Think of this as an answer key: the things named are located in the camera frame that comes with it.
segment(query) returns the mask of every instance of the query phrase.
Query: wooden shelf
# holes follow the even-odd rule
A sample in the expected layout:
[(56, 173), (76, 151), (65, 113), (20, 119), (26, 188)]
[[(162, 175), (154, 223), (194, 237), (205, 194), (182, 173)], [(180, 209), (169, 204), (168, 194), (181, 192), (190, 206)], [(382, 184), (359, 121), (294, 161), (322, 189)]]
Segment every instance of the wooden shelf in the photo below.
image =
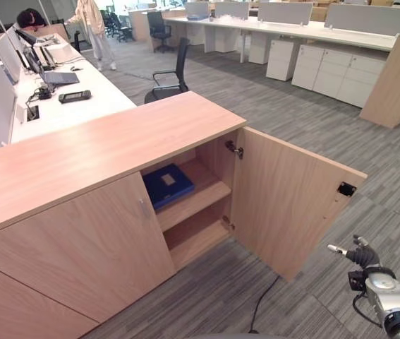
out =
[(180, 270), (195, 258), (229, 237), (221, 220), (209, 208), (164, 233), (175, 268)]
[(156, 212), (163, 232), (231, 193), (224, 182), (196, 159), (179, 165), (179, 168), (194, 183), (195, 190)]

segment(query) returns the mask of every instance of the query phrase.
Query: drawer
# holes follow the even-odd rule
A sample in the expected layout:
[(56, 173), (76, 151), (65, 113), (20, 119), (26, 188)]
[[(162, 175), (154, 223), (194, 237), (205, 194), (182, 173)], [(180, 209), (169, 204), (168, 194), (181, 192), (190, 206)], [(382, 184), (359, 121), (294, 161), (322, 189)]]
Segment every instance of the drawer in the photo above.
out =
[(320, 59), (307, 58), (304, 55), (299, 54), (297, 58), (297, 66), (308, 67), (309, 69), (315, 69), (316, 71), (320, 66)]
[(377, 82), (378, 74), (360, 71), (359, 69), (348, 68), (345, 78), (374, 85)]
[(352, 60), (352, 54), (326, 49), (323, 60), (337, 65), (348, 66)]
[(312, 90), (316, 75), (317, 69), (297, 65), (293, 72), (292, 85)]
[(348, 68), (347, 66), (331, 64), (329, 62), (325, 62), (325, 60), (324, 60), (320, 64), (319, 70), (321, 72), (327, 72), (327, 73), (334, 74), (337, 76), (344, 76), (344, 74), (347, 71), (347, 68)]
[(292, 52), (292, 42), (272, 40), (269, 58), (273, 60), (289, 61), (291, 60)]
[(352, 62), (350, 67), (353, 69), (360, 69), (361, 71), (367, 71), (375, 74), (380, 74), (384, 67), (385, 61), (374, 60), (371, 58), (366, 58), (364, 56), (352, 57)]
[(319, 47), (311, 47), (302, 44), (300, 46), (299, 56), (303, 56), (309, 59), (322, 60), (322, 55), (324, 54), (324, 49)]
[(336, 99), (363, 108), (372, 92), (372, 85), (344, 79)]
[(341, 87), (342, 76), (337, 76), (330, 73), (319, 72), (314, 82), (313, 90), (329, 97), (336, 97)]
[(288, 80), (289, 64), (289, 61), (269, 60), (269, 64), (267, 65), (267, 73), (265, 76), (268, 78), (286, 81)]

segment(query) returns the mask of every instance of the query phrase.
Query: door hinge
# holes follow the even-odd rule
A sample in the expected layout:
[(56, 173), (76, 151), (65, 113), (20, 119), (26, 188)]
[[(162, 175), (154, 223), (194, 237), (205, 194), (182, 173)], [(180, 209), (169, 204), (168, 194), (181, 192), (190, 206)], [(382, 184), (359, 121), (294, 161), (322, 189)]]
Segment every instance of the door hinge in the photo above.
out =
[(236, 146), (234, 145), (234, 142), (232, 140), (228, 140), (225, 143), (225, 147), (228, 148), (231, 152), (237, 154), (239, 159), (243, 158), (243, 148), (242, 147), (236, 148)]
[(338, 192), (345, 196), (352, 196), (356, 192), (356, 187), (342, 182), (338, 187)]

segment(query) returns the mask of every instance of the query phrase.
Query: phone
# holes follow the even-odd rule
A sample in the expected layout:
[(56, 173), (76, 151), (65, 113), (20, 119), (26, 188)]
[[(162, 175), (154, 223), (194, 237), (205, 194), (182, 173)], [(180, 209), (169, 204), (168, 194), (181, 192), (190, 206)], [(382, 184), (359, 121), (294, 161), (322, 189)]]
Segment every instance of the phone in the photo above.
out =
[(66, 93), (59, 95), (59, 102), (67, 104), (68, 102), (75, 102), (81, 100), (88, 100), (92, 97), (92, 93), (89, 90), (82, 92)]

